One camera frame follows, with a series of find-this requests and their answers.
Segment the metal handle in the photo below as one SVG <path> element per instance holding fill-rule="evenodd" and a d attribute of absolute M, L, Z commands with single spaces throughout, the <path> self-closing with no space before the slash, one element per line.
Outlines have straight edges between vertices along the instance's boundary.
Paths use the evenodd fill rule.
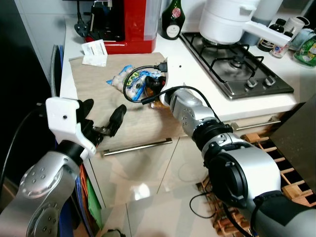
<path fill-rule="evenodd" d="M 266 126 L 266 125 L 272 125 L 275 123 L 281 122 L 280 120 L 277 119 L 277 117 L 272 116 L 271 119 L 269 119 L 268 122 L 263 122 L 263 123 L 258 123 L 258 124 L 253 124 L 249 126 L 244 126 L 244 127 L 239 127 L 237 123 L 232 122 L 231 127 L 233 128 L 234 131 L 240 131 L 248 128 L 254 128 L 254 127 L 261 127 L 261 126 Z"/>
<path fill-rule="evenodd" d="M 140 150 L 140 149 L 149 148 L 149 147 L 156 147 L 156 146 L 170 144 L 170 143 L 172 143 L 172 139 L 166 138 L 166 140 L 162 141 L 162 142 L 154 142 L 154 143 L 149 143 L 149 144 L 145 144 L 145 145 L 139 145 L 139 146 L 135 146 L 135 147 L 119 149 L 119 150 L 115 150 L 115 151 L 104 150 L 103 156 L 105 157 L 105 156 L 114 155 L 114 154 L 118 154 L 118 153 L 130 152 L 130 151 L 134 151 L 134 150 Z"/>

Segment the coffee machine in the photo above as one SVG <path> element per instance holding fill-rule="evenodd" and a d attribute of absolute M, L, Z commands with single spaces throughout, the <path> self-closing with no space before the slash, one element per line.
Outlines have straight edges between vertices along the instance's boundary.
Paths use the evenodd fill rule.
<path fill-rule="evenodd" d="M 151 53 L 160 7 L 161 0 L 96 0 L 80 36 L 86 42 L 102 39 L 108 54 Z"/>

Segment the wall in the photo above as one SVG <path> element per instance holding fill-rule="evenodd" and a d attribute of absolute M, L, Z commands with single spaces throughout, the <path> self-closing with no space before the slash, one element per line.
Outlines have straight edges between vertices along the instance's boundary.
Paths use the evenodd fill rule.
<path fill-rule="evenodd" d="M 182 0 L 186 16 L 183 31 L 198 31 L 200 16 L 206 0 Z M 299 15 L 308 1 L 284 0 L 279 15 L 287 19 Z M 171 0 L 162 0 L 161 13 Z M 64 45 L 65 16 L 77 14 L 76 1 L 64 0 L 15 0 L 25 28 L 29 34 L 46 77 L 50 76 L 50 58 L 54 44 Z M 91 2 L 80 2 L 80 11 L 90 11 Z"/>

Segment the tile floor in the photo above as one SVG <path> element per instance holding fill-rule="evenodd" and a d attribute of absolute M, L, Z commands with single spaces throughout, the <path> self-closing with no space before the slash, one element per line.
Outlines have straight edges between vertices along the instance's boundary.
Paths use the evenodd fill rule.
<path fill-rule="evenodd" d="M 183 186 L 171 192 L 129 202 L 106 209 L 104 228 L 120 229 L 126 237 L 217 237 L 210 219 L 194 215 L 189 208 L 190 199 L 200 194 L 194 185 Z M 205 197 L 192 202 L 192 208 L 200 215 L 209 216 L 210 208 Z M 78 229 L 75 237 L 85 237 Z"/>

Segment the kitchen counter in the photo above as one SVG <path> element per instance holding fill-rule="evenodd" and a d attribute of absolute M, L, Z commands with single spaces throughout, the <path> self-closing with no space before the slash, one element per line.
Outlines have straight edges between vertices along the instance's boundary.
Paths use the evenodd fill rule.
<path fill-rule="evenodd" d="M 69 59 L 83 56 L 81 44 L 83 39 L 74 30 L 76 18 L 66 19 L 66 37 L 64 63 L 61 81 L 61 97 L 77 99 L 77 91 L 72 76 Z M 172 85 L 193 86 L 199 89 L 208 99 L 214 111 L 222 121 L 243 119 L 293 109 L 297 104 L 306 102 L 316 93 L 316 69 L 305 68 L 291 59 L 288 52 L 283 58 L 277 59 L 269 53 L 250 47 L 255 56 L 264 56 L 263 63 L 280 78 L 294 88 L 293 94 L 278 94 L 229 100 L 217 87 L 215 82 L 204 71 L 197 60 L 185 47 L 180 39 L 166 40 L 157 35 L 155 52 L 181 65 L 179 74 L 172 77 Z"/>

